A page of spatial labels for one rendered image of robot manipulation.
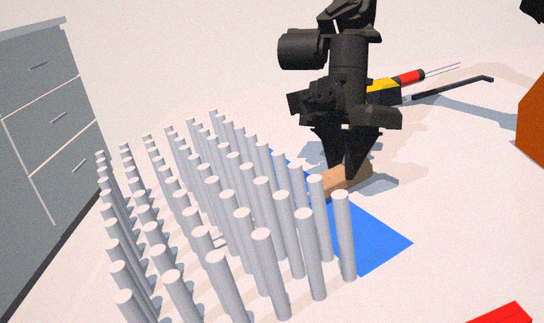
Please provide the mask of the blue flat strip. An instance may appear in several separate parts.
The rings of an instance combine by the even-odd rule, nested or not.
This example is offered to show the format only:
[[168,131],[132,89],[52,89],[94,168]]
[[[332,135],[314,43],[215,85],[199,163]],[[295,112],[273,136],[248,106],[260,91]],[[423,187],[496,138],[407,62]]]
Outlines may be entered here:
[[[333,252],[340,259],[332,198],[326,200]],[[356,273],[360,278],[398,255],[413,242],[349,201]]]

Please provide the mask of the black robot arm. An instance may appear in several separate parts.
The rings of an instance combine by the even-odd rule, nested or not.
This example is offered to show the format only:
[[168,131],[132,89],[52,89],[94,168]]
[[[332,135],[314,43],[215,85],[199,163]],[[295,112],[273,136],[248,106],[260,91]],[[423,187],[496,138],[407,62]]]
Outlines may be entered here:
[[[374,29],[377,0],[333,0],[317,17],[317,28],[289,28],[278,40],[277,55],[282,70],[324,69],[329,56],[332,67],[355,67],[368,71],[368,43],[382,43]],[[520,10],[544,24],[544,0],[522,0]],[[336,33],[333,20],[339,33]],[[310,81],[308,89],[287,93],[290,114],[300,115],[344,109],[344,94],[337,75]],[[340,108],[341,107],[341,108]]]

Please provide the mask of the red-handled screwdriver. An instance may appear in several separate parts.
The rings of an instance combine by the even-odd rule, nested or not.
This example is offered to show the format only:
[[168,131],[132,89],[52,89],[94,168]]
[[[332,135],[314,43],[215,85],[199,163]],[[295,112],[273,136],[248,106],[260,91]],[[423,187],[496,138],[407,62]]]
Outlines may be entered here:
[[442,67],[439,67],[439,68],[435,68],[435,69],[429,70],[427,72],[424,72],[423,69],[415,69],[414,71],[406,72],[404,74],[391,77],[391,80],[393,80],[394,82],[399,84],[401,87],[403,87],[403,86],[409,85],[411,83],[415,83],[415,82],[418,82],[418,81],[421,81],[421,80],[423,81],[425,79],[425,77],[426,77],[425,74],[435,72],[435,71],[437,71],[439,69],[444,69],[446,67],[450,67],[450,66],[453,66],[453,65],[456,65],[456,64],[459,64],[459,63],[461,63],[461,61],[455,62],[455,63],[452,63],[452,64],[448,64],[446,66],[442,66]]

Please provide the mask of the red flat bar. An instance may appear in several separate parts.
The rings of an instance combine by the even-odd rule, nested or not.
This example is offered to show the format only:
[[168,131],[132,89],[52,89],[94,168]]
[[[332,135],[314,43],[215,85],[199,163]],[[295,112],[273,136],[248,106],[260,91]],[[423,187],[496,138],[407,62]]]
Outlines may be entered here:
[[531,317],[516,302],[510,302],[466,323],[532,323]]

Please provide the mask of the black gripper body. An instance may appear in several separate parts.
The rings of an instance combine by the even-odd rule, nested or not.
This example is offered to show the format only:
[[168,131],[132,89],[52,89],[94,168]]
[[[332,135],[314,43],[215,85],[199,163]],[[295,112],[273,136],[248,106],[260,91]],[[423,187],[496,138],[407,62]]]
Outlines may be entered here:
[[398,108],[366,104],[367,86],[373,85],[373,79],[367,78],[368,71],[355,67],[332,67],[328,75],[323,76],[330,82],[330,76],[337,75],[341,80],[344,94],[344,109],[332,110],[332,106],[300,115],[299,125],[314,128],[337,130],[348,125],[350,130],[379,132],[402,129],[402,114]]

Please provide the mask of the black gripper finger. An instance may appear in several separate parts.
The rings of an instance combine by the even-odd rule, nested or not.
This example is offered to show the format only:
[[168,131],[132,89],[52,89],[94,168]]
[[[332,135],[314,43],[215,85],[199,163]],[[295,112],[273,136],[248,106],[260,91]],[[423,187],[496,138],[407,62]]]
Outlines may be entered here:
[[375,144],[382,132],[365,130],[350,130],[337,128],[345,142],[345,176],[346,180],[353,180],[358,173],[365,157]]
[[345,142],[338,130],[310,128],[322,141],[328,170],[342,164]]

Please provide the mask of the dark grey l-shaped hex key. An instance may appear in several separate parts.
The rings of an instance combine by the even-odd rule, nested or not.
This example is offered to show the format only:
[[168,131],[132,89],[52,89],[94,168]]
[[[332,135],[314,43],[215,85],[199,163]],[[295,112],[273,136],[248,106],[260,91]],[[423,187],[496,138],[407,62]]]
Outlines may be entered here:
[[458,82],[455,82],[455,83],[452,83],[452,84],[449,84],[449,85],[446,85],[446,86],[441,86],[439,88],[434,88],[432,90],[429,90],[429,91],[424,91],[424,92],[421,92],[421,93],[418,93],[418,94],[413,94],[412,95],[412,100],[415,101],[415,100],[418,100],[420,98],[426,98],[427,96],[431,96],[431,95],[435,95],[435,94],[439,94],[441,92],[444,92],[444,91],[448,91],[448,90],[451,90],[451,89],[456,89],[458,88],[459,86],[464,86],[466,84],[471,84],[471,83],[474,83],[474,82],[477,82],[477,81],[487,81],[487,82],[494,82],[494,78],[493,77],[490,77],[490,76],[485,76],[485,75],[479,75],[479,76],[474,76],[470,79],[465,79],[465,80],[462,80],[462,81],[458,81]]

